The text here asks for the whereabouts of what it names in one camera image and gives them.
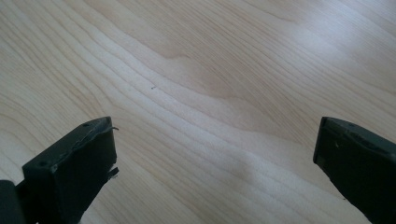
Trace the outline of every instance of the wood grain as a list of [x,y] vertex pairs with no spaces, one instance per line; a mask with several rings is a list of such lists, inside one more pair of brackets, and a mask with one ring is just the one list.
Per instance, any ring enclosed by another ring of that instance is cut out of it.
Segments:
[[109,115],[82,223],[368,223],[313,164],[323,116],[396,141],[390,0],[0,1],[0,178]]

